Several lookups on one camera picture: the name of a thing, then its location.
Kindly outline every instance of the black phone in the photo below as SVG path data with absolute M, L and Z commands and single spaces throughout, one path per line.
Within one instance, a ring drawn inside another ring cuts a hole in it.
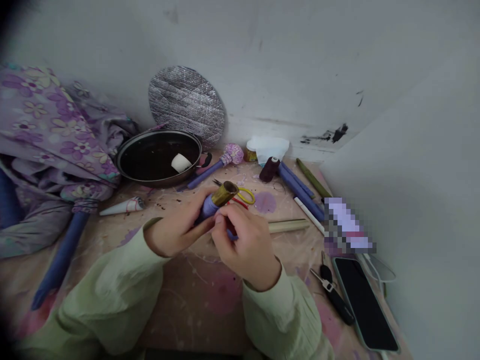
M 345 300 L 356 318 L 355 329 L 363 345 L 376 351 L 399 352 L 400 347 L 359 261 L 332 259 Z

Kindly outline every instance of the tissue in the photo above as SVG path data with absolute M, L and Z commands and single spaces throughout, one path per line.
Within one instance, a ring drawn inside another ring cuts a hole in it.
M 250 139 L 255 148 L 258 163 L 263 167 L 270 157 L 282 160 L 290 147 L 290 141 L 281 137 L 252 136 Z

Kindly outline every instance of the light green shirt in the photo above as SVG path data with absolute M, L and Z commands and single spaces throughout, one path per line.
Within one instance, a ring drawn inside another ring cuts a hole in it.
M 152 314 L 169 258 L 154 254 L 144 239 L 147 222 L 126 245 L 100 257 L 50 314 L 45 325 L 19 344 L 29 359 L 87 360 L 121 356 L 141 359 L 134 349 Z M 256 349 L 245 360 L 334 359 L 322 334 L 315 302 L 305 284 L 287 276 L 256 292 L 243 283 L 246 332 Z

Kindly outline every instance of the cooking pot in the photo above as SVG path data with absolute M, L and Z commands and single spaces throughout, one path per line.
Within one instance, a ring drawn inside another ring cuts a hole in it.
M 182 154 L 193 165 L 178 173 L 172 160 Z M 207 154 L 199 166 L 200 156 Z M 212 154 L 202 152 L 202 143 L 192 134 L 181 130 L 152 130 L 143 132 L 125 142 L 115 158 L 120 173 L 149 188 L 169 188 L 178 185 L 197 170 L 206 168 Z

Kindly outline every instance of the pot handle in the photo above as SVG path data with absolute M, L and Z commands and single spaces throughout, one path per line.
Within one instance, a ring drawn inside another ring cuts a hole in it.
M 197 168 L 206 168 L 208 165 L 210 165 L 210 162 L 212 161 L 212 154 L 209 152 L 202 152 L 202 154 L 206 154 L 206 159 L 203 165 L 197 166 Z

